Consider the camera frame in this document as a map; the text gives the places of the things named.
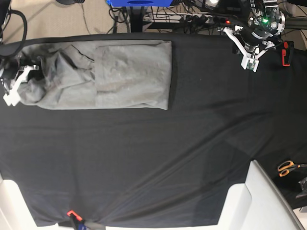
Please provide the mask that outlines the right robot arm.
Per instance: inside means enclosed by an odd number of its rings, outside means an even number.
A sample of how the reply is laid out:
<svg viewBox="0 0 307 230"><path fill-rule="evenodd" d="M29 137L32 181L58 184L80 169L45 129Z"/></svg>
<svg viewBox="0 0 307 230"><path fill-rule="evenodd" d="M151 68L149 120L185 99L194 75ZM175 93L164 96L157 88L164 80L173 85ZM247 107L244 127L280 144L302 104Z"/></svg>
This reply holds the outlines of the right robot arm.
<svg viewBox="0 0 307 230"><path fill-rule="evenodd" d="M19 35L15 44L9 47L9 35L12 23L19 20ZM22 99L20 87L40 75L39 61L24 53L28 31L26 16L12 8L10 0L0 2L0 86L3 88L3 99L8 106L16 106Z"/></svg>

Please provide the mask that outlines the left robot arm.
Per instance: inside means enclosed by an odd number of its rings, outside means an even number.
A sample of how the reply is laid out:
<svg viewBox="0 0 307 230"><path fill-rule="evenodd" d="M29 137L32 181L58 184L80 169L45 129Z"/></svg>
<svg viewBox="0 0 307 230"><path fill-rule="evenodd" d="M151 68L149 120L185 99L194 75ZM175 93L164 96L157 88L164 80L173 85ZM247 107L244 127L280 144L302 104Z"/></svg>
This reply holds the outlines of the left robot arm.
<svg viewBox="0 0 307 230"><path fill-rule="evenodd" d="M250 16L245 22L231 19L219 27L234 43L234 53L242 54L241 67L256 72L259 59L281 44L285 15L276 0L251 0Z"/></svg>

